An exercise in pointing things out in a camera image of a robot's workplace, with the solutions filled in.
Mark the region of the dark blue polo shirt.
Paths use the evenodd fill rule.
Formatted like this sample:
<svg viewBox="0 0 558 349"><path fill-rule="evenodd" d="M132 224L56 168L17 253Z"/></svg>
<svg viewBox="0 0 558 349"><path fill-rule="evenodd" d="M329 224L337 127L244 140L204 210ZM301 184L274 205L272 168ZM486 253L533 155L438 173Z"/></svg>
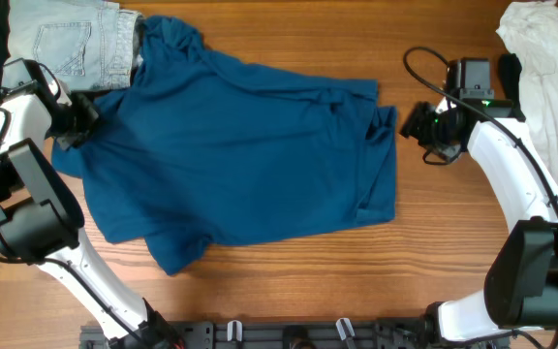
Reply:
<svg viewBox="0 0 558 349"><path fill-rule="evenodd" d="M246 64L175 17L143 31L133 84L96 100L86 143L52 151L107 241L141 238L175 274L210 244L394 218L397 112L379 105L377 82Z"/></svg>

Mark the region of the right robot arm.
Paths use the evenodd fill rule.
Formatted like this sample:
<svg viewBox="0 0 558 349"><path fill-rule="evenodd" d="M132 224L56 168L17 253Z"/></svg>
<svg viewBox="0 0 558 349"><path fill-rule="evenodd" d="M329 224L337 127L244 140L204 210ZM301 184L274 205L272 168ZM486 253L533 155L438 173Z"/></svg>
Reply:
<svg viewBox="0 0 558 349"><path fill-rule="evenodd" d="M558 347L558 185L529 137L520 108L497 100L483 58L445 63L438 106L415 105L401 127L427 165L447 166L467 153L481 167L504 212L509 234L476 293L427 307L418 347L467 348L551 330Z"/></svg>

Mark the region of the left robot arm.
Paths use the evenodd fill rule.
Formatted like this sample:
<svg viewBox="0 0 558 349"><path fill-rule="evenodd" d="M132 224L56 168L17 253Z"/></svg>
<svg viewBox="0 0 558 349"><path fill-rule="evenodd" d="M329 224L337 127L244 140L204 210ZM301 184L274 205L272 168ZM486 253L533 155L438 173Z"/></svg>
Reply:
<svg viewBox="0 0 558 349"><path fill-rule="evenodd" d="M112 271L84 230L79 203L44 155L93 133L99 115L35 60L4 65L0 102L0 263L35 266L94 316L109 348L182 348L183 337Z"/></svg>

